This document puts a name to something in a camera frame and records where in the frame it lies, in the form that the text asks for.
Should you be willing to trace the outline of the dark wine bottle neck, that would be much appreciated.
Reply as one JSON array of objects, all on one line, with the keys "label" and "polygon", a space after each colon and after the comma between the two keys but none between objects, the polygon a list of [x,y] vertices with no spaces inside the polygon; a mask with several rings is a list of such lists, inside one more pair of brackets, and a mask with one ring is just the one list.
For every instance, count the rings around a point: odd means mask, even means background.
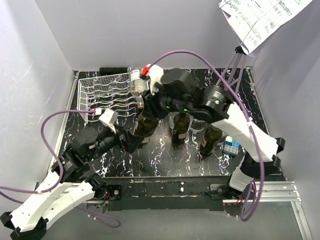
[{"label": "dark wine bottle neck", "polygon": [[174,145],[181,145],[185,142],[189,131],[190,116],[186,112],[178,112],[173,117],[171,141]]}]

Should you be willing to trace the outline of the olive green wine bottle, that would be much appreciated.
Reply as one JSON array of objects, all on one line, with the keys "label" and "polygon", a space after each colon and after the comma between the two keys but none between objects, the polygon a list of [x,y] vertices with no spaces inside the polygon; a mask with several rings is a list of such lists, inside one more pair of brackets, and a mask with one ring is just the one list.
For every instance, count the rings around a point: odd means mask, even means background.
[{"label": "olive green wine bottle", "polygon": [[202,136],[199,151],[202,156],[209,157],[213,149],[223,136],[223,131],[215,126],[208,125]]}]

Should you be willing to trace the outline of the clear round glass bottle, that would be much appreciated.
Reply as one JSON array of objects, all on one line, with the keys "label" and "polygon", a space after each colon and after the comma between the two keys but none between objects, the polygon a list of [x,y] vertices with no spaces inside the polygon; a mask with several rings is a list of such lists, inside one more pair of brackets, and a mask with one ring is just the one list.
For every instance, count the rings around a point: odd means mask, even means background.
[{"label": "clear round glass bottle", "polygon": [[135,98],[137,111],[140,113],[145,106],[142,94],[149,89],[149,85],[146,80],[141,78],[141,67],[129,66],[127,72],[129,73],[130,93]]}]

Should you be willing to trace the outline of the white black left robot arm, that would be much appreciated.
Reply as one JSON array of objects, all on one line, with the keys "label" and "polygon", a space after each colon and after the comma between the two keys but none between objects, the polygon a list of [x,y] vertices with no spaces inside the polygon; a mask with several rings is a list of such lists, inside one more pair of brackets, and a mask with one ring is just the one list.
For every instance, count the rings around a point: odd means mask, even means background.
[{"label": "white black left robot arm", "polygon": [[83,202],[101,200],[107,194],[107,183],[98,174],[83,175],[89,163],[115,146],[133,153],[144,137],[115,125],[98,132],[85,127],[59,156],[43,182],[17,209],[4,212],[0,221],[12,230],[13,240],[40,240],[52,224]]}]

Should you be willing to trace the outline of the dark green wine bottle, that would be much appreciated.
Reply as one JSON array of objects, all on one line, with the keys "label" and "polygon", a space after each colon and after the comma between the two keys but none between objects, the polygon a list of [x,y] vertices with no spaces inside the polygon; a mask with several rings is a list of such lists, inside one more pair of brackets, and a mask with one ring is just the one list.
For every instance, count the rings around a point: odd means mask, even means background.
[{"label": "dark green wine bottle", "polygon": [[157,119],[144,116],[142,112],[138,115],[133,134],[144,137],[144,140],[138,146],[139,149],[143,148],[151,140],[158,123]]}]

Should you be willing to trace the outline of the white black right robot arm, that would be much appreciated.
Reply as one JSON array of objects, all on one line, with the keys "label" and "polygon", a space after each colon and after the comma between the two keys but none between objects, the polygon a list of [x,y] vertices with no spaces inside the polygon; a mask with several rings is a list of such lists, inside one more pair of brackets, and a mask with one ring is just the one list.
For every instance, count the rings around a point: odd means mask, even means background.
[{"label": "white black right robot arm", "polygon": [[163,70],[153,65],[142,72],[150,78],[150,89],[143,95],[145,116],[164,119],[169,113],[187,113],[227,133],[246,150],[226,186],[230,198],[243,195],[251,180],[278,170],[277,154],[283,151],[285,140],[248,123],[240,106],[223,88],[198,87],[194,76],[180,68]]}]

